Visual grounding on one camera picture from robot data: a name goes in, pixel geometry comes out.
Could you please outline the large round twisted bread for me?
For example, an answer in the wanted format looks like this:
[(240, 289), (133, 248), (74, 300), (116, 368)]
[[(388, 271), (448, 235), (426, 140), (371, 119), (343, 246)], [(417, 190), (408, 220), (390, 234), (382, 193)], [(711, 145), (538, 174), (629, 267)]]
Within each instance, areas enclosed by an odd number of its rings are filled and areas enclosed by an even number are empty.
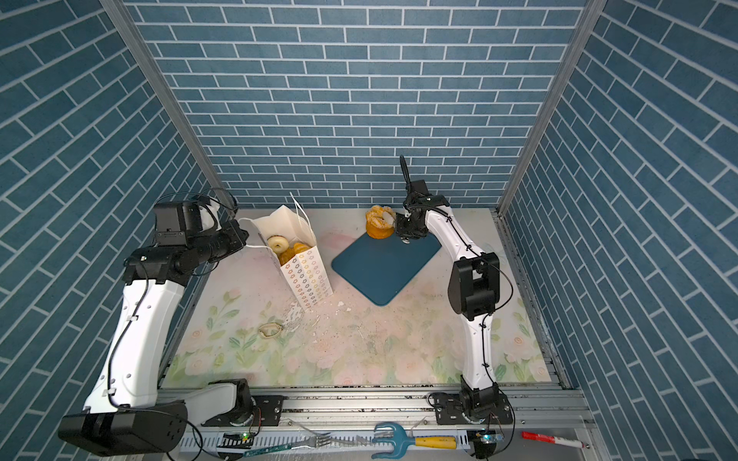
[(392, 236), (395, 232), (394, 228), (388, 228), (382, 220), (382, 214), (389, 212), (396, 216), (396, 212), (391, 207), (373, 206), (367, 213), (366, 218), (366, 233), (376, 240), (386, 239)]

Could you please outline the small white donut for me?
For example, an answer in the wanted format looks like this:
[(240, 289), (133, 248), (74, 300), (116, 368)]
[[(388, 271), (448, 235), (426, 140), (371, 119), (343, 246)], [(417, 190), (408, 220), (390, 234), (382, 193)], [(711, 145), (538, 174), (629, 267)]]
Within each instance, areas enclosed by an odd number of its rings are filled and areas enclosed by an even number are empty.
[(290, 249), (287, 238), (281, 235), (273, 235), (267, 238), (267, 246), (276, 254), (282, 255)]

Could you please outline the croissant bread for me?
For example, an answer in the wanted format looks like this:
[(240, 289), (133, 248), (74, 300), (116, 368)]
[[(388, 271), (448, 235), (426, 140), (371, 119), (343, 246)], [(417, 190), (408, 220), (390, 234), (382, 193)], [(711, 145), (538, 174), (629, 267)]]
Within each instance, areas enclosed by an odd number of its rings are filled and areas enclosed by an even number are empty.
[(286, 265), (286, 263), (294, 259), (296, 255), (309, 251), (310, 249), (311, 249), (311, 246), (309, 246), (308, 244), (305, 244), (303, 242), (296, 242), (294, 245), (287, 248), (286, 251), (284, 251), (284, 253), (281, 253), (279, 255), (280, 265), (282, 266)]

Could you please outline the white printed paper bag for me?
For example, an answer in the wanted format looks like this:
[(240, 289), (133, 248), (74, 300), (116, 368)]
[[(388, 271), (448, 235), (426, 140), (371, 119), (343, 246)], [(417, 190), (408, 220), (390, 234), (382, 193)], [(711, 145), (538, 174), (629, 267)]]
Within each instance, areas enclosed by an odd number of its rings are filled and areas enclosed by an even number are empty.
[[(290, 195), (292, 207), (282, 206), (269, 215), (259, 218), (243, 217), (238, 222), (248, 222), (253, 225), (261, 239), (259, 245), (249, 245), (247, 248), (268, 249), (271, 259), (278, 265), (293, 295), (305, 308), (315, 308), (334, 294), (329, 281), (328, 271), (318, 248), (316, 235), (311, 226), (311, 220), (305, 209)], [(281, 235), (288, 239), (290, 246), (296, 242), (303, 242), (311, 249), (286, 263), (280, 265), (279, 256), (268, 246), (267, 238), (273, 235)]]

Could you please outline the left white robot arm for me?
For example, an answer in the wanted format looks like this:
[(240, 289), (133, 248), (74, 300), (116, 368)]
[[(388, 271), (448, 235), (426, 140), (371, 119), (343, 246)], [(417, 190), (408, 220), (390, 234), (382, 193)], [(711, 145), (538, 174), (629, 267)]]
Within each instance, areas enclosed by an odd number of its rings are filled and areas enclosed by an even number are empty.
[(188, 429), (253, 421), (256, 404), (244, 378), (217, 381), (182, 400), (158, 401), (168, 330), (195, 269), (237, 253), (247, 239), (231, 220), (182, 245), (132, 253), (111, 349), (82, 411), (61, 419), (61, 441), (101, 457), (170, 453)]

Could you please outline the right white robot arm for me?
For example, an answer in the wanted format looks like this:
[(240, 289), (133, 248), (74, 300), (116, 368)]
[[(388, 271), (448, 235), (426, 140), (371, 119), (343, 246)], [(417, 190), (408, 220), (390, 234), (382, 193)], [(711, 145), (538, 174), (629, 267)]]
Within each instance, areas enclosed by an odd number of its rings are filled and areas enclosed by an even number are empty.
[(472, 422), (511, 424), (514, 410), (491, 365), (491, 327), (495, 312), (512, 300), (503, 294), (501, 279), (513, 282), (501, 270), (499, 257), (484, 251), (461, 228), (444, 196), (431, 194), (423, 180), (405, 176), (405, 183), (405, 213), (395, 221), (397, 234), (403, 240), (431, 234), (452, 260), (447, 295), (465, 335), (459, 392), (463, 415)]

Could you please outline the dark blue tray mat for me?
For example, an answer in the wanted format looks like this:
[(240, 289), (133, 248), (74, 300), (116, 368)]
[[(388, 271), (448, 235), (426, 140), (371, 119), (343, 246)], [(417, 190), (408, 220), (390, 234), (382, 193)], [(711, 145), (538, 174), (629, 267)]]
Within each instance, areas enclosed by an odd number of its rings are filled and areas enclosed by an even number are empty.
[(406, 243), (396, 234), (363, 234), (332, 260), (332, 269), (374, 305), (388, 305), (441, 249), (429, 235)]

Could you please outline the red white marker pen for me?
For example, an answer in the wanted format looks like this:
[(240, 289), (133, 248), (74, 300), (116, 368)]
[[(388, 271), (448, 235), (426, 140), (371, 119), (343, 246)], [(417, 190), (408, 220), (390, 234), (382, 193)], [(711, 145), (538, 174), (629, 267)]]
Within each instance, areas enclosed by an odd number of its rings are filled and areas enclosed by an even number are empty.
[(522, 431), (521, 437), (525, 440), (548, 443), (552, 445), (559, 445), (572, 449), (590, 449), (590, 445), (580, 440), (568, 439), (559, 436), (551, 436), (546, 434), (534, 433), (529, 431)]

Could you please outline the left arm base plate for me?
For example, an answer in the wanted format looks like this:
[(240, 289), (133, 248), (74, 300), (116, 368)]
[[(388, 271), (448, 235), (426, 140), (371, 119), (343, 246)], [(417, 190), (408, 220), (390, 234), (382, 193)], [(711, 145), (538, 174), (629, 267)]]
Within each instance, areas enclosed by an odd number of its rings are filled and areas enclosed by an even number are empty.
[(205, 422), (203, 426), (217, 428), (276, 428), (280, 424), (283, 414), (285, 396), (257, 395), (252, 398), (251, 409), (245, 413), (236, 414), (234, 411), (217, 415)]

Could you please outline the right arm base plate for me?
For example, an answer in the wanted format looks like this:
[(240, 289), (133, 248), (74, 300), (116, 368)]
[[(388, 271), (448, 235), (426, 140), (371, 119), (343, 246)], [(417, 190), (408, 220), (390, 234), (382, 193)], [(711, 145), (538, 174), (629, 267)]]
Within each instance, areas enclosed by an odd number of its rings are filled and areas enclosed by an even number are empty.
[(513, 408), (502, 392), (481, 400), (467, 393), (434, 392), (426, 401), (440, 426), (511, 425), (514, 420)]

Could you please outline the aluminium rail frame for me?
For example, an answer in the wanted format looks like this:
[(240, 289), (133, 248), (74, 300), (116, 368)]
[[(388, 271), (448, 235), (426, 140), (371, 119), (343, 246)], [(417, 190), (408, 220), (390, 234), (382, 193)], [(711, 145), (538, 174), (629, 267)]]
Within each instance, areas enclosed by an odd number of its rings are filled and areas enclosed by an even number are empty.
[[(296, 429), (300, 426), (315, 431), (362, 430), (378, 423), (394, 422), (405, 428), (492, 428), (492, 429), (570, 429), (575, 432), (596, 428), (592, 411), (580, 390), (564, 389), (554, 383), (503, 385), (514, 410), (511, 425), (459, 425), (440, 426), (426, 401), (430, 393), (459, 394), (459, 386), (380, 386), (344, 388), (255, 388), (257, 395), (285, 396), (283, 414), (276, 428), (220, 428), (251, 430)], [(190, 422), (201, 430), (216, 430), (216, 426), (203, 426), (215, 417), (209, 414), (213, 401), (198, 403), (190, 411)]]

